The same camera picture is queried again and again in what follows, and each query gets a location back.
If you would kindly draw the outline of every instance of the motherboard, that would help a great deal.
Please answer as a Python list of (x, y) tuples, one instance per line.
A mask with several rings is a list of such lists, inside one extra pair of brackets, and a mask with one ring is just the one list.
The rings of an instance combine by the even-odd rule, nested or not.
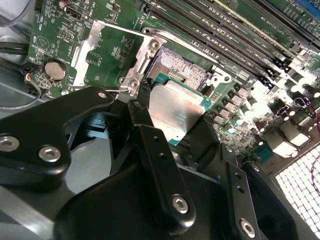
[(319, 9), (317, 0), (38, 0), (28, 61), (49, 98), (128, 88), (136, 71), (132, 94), (164, 74), (212, 102), (206, 111), (238, 159), (287, 158), (314, 127), (303, 103), (320, 106)]

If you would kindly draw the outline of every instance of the light grid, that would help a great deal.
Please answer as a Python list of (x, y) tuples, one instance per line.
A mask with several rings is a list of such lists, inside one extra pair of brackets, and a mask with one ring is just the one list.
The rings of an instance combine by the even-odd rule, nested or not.
[[(320, 239), (320, 196), (312, 185), (310, 169), (320, 156), (320, 145), (275, 176), (289, 203)], [(320, 189), (320, 160), (314, 164), (314, 183)]]

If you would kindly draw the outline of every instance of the silver screw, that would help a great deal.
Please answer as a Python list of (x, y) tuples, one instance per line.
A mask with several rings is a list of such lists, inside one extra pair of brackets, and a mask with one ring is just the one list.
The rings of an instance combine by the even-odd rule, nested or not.
[(158, 50), (160, 48), (160, 43), (157, 40), (153, 40), (151, 43), (151, 48), (154, 50)]
[(11, 152), (20, 146), (20, 141), (14, 136), (0, 136), (0, 151)]
[(245, 232), (245, 234), (248, 235), (249, 238), (254, 239), (256, 236), (255, 229), (252, 227), (252, 225), (245, 219), (241, 218), (240, 220), (240, 226), (242, 230)]
[(232, 153), (232, 149), (228, 145), (225, 145), (225, 149), (227, 149), (229, 153)]
[(138, 86), (138, 82), (136, 80), (131, 81), (131, 87), (136, 88)]
[(179, 213), (186, 214), (188, 212), (188, 203), (183, 197), (174, 196), (172, 199), (172, 204)]
[(252, 167), (254, 170), (256, 170), (257, 172), (260, 171), (259, 167), (257, 165), (255, 165), (253, 162), (251, 163)]
[(64, 96), (64, 95), (68, 95), (69, 94), (69, 91), (68, 90), (65, 90), (65, 89), (62, 89), (61, 90), (61, 95)]
[(61, 158), (61, 152), (54, 146), (45, 146), (39, 151), (39, 158), (48, 163), (54, 163)]
[(105, 93), (103, 93), (103, 92), (99, 92), (98, 95), (99, 95), (99, 97), (101, 97), (101, 98), (103, 98), (103, 99), (106, 99), (106, 98), (108, 97), (108, 96), (107, 96)]

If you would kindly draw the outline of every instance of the dimm slot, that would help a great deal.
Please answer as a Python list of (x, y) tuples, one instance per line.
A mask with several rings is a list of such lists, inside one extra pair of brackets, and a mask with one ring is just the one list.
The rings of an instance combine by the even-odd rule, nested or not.
[[(273, 59), (273, 58), (277, 58), (277, 59), (280, 59), (280, 58), (284, 59), (285, 58), (285, 56), (283, 56), (282, 52), (280, 52), (278, 49), (276, 49), (273, 45), (271, 45), (263, 37), (259, 36), (257, 33), (252, 31), (250, 28), (246, 27), (243, 23), (240, 23), (240, 22), (236, 21), (234, 18), (226, 15), (226, 13), (223, 12), (221, 9), (219, 9), (219, 7), (214, 6), (211, 8), (222, 16), (220, 18), (218, 16), (210, 14), (210, 12), (209, 12), (210, 9), (205, 8), (205, 6), (203, 4), (199, 4), (199, 1), (196, 1), (196, 0), (182, 0), (182, 1), (185, 4), (187, 4), (188, 6), (190, 6), (190, 8), (194, 8), (195, 10), (197, 10), (201, 14), (205, 15), (210, 20), (218, 23), (220, 28), (223, 28), (223, 29), (233, 33), (238, 38), (242, 39), (242, 41), (246, 42), (247, 44), (250, 44), (251, 46), (254, 45), (254, 47), (256, 49), (258, 49), (264, 55), (268, 56), (269, 61), (271, 61), (271, 59)], [(270, 49), (271, 51), (277, 52), (278, 54), (272, 54), (271, 52), (267, 51), (264, 47), (258, 45), (255, 42), (248, 40), (248, 38), (246, 36), (243, 36), (242, 31), (239, 30), (238, 28), (236, 28), (235, 26), (238, 26), (238, 28), (241, 28), (243, 31), (252, 35), (254, 38), (258, 39), (262, 44), (264, 44), (268, 49)]]
[(281, 29), (285, 30), (294, 39), (303, 44), (307, 49), (314, 52), (320, 52), (320, 41), (312, 34), (303, 29), (297, 23), (292, 21), (283, 12), (279, 11), (266, 0), (243, 0), (245, 3), (255, 8), (263, 14), (269, 21), (274, 22)]
[(177, 29), (180, 29), (181, 31), (185, 32), (186, 34), (188, 34), (189, 36), (191, 36), (192, 38), (194, 38), (196, 41), (209, 46), (209, 50), (214, 53), (215, 55), (218, 56), (223, 56), (224, 58), (228, 59), (228, 61), (230, 61), (230, 63), (232, 63), (235, 66), (238, 66), (240, 69), (243, 69), (245, 72), (249, 73), (250, 75), (254, 76), (255, 78), (259, 79), (263, 76), (263, 74), (261, 74), (260, 72), (256, 71), (255, 69), (247, 66), (245, 63), (242, 63), (241, 61), (239, 61), (237, 58), (235, 58), (234, 56), (232, 56), (230, 53), (225, 52), (225, 51), (221, 51), (219, 48), (216, 48), (216, 46), (214, 46), (211, 42), (209, 42), (208, 40), (206, 40), (204, 37), (199, 36), (193, 29), (190, 29), (189, 27), (185, 26), (184, 24), (182, 24), (181, 22), (178, 22), (176, 19), (172, 18), (171, 16), (169, 16), (168, 14), (164, 13), (163, 11), (159, 10), (157, 7), (153, 7), (153, 6), (149, 6), (150, 7), (150, 15), (160, 19), (166, 23), (168, 23), (169, 25), (174, 26)]
[(310, 2), (306, 0), (294, 0), (298, 5), (302, 6), (303, 9), (311, 16), (320, 21), (320, 11), (314, 7)]
[(179, 0), (176, 0), (176, 1), (178, 3), (181, 3), (181, 4), (185, 5), (186, 7), (188, 7), (193, 14), (195, 14), (197, 17), (201, 18), (200, 20), (201, 20), (202, 24), (201, 24), (200, 27), (206, 25), (206, 27), (209, 27), (209, 32), (214, 30), (214, 31), (217, 32), (217, 34), (220, 34), (220, 35), (221, 35), (221, 32), (219, 32), (219, 30), (222, 30), (222, 32), (224, 32), (222, 34), (222, 37), (224, 37), (224, 34), (229, 35), (232, 39), (234, 39), (236, 41), (235, 44), (237, 44), (237, 42), (241, 43), (243, 45), (242, 49), (244, 51), (247, 51), (254, 58), (258, 58), (256, 56), (256, 55), (258, 55), (260, 58), (264, 58), (268, 62), (272, 62), (275, 59), (263, 47), (259, 46), (255, 42), (249, 41), (246, 37), (243, 37), (240, 33), (234, 31), (233, 29), (230, 29), (228, 26), (222, 25), (220, 21), (218, 21), (218, 20), (216, 20), (214, 18), (211, 18), (211, 17), (207, 17), (205, 14), (202, 14), (197, 9), (193, 8), (192, 6), (190, 6), (189, 4), (187, 4), (185, 2), (182, 2), (182, 1), (179, 1)]
[(266, 65), (261, 60), (252, 58), (249, 56), (246, 52), (243, 52), (239, 49), (239, 47), (235, 44), (233, 44), (229, 39), (224, 40), (222, 37), (220, 37), (218, 34), (214, 33), (214, 30), (212, 28), (208, 28), (209, 26), (205, 26), (205, 30), (203, 29), (203, 22), (199, 20), (198, 18), (194, 17), (193, 15), (189, 14), (184, 9), (171, 4), (171, 2), (167, 0), (158, 0), (158, 2), (161, 2), (162, 4), (165, 4), (168, 8), (172, 9), (173, 11), (179, 13), (184, 19), (196, 24), (198, 26), (198, 30), (201, 31), (203, 34), (206, 34), (207, 36), (213, 36), (216, 37), (214, 40), (218, 42), (219, 45), (222, 45), (224, 47), (228, 46), (226, 49), (228, 49), (229, 52), (238, 55), (239, 58), (244, 59), (246, 62), (250, 63), (252, 66), (254, 66), (256, 69), (259, 69), (261, 73), (264, 73), (268, 70), (273, 71), (269, 68), (268, 65)]

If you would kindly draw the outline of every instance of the wire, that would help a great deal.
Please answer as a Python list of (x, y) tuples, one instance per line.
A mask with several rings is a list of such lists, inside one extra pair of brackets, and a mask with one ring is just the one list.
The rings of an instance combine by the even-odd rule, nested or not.
[(32, 106), (33, 104), (35, 104), (38, 99), (41, 97), (41, 89), (40, 87), (36, 84), (35, 81), (33, 81), (30, 77), (30, 73), (26, 73), (24, 75), (25, 80), (28, 81), (32, 86), (35, 87), (36, 91), (37, 91), (37, 95), (35, 97), (35, 99), (33, 99), (31, 102), (27, 103), (27, 104), (23, 104), (23, 105), (19, 105), (19, 106), (0, 106), (0, 110), (18, 110), (18, 109), (24, 109), (27, 107)]
[(0, 53), (1, 54), (12, 54), (12, 55), (28, 55), (28, 50), (26, 49), (12, 49), (12, 48), (1, 48), (0, 47)]
[[(5, 23), (8, 22), (9, 20), (0, 15), (0, 23)], [(25, 33), (22, 29), (20, 29), (17, 25), (13, 25), (13, 26), (9, 26), (9, 28), (16, 33), (17, 35), (19, 35), (20, 37), (24, 38), (25, 40), (27, 40), (28, 42), (30, 41), (30, 36)]]
[(33, 9), (35, 3), (36, 0), (28, 0), (22, 12), (12, 20), (8, 20), (4, 16), (2, 16), (2, 18), (0, 19), (0, 28), (10, 28), (19, 23), (27, 15), (27, 13)]

